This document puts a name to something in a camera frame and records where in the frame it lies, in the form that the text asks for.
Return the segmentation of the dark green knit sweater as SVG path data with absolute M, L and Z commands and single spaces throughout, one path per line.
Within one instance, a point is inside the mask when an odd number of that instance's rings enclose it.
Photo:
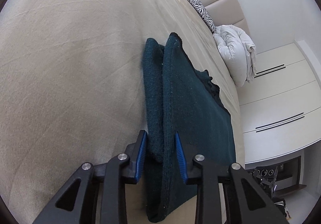
M 207 71 L 193 67 L 176 33 L 165 45 L 147 39 L 142 64 L 148 128 L 146 214 L 157 223 L 196 194 L 180 176 L 176 137 L 220 165 L 234 163 L 236 151 L 231 115 L 218 85 Z

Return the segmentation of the white wardrobe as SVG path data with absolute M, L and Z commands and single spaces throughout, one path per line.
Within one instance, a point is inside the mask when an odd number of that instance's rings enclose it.
M 257 76 L 238 88 L 246 164 L 320 141 L 320 86 L 296 44 L 257 55 Z

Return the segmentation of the white crumpled duvet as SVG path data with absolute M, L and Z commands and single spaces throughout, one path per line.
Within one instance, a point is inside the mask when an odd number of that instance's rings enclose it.
M 248 34 L 230 24 L 216 26 L 213 37 L 235 86 L 251 83 L 257 73 L 256 45 Z

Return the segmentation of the zebra print pillow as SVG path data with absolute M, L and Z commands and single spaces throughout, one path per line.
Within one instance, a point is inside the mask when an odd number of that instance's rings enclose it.
M 215 24 L 213 19 L 211 18 L 211 15 L 206 10 L 206 8 L 203 6 L 200 0 L 187 0 L 193 8 L 196 10 L 198 15 L 202 18 L 202 20 L 205 22 L 207 27 L 210 29 L 210 31 L 215 33 Z

